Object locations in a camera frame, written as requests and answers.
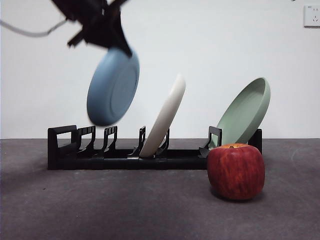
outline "red apple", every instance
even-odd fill
[[[248,200],[265,184],[265,164],[259,150],[242,143],[226,144],[210,150],[207,173],[214,190],[232,200]]]

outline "wall socket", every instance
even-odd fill
[[[305,28],[320,28],[320,5],[304,5],[304,20]]]

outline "dish rack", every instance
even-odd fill
[[[71,143],[58,146],[58,135],[71,133]],[[207,156],[212,136],[217,137],[217,146],[222,144],[223,130],[209,126],[206,144],[198,149],[169,149],[170,130],[163,144],[152,157],[139,157],[146,139],[146,127],[139,129],[138,144],[129,149],[116,148],[118,127],[104,129],[103,146],[94,148],[96,126],[77,128],[76,125],[48,129],[47,169],[48,170],[106,170],[106,169],[207,169]],[[82,136],[91,134],[89,144],[81,149]],[[262,153],[262,130],[257,129],[248,141]]]

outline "blue plate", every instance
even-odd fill
[[[108,126],[119,121],[134,99],[139,81],[139,60],[116,47],[109,48],[92,77],[86,109],[93,124]]]

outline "gray carpet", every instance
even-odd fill
[[[205,170],[49,171],[46,139],[1,140],[0,238],[319,240],[320,139],[264,139],[263,156],[263,192],[234,202]]]

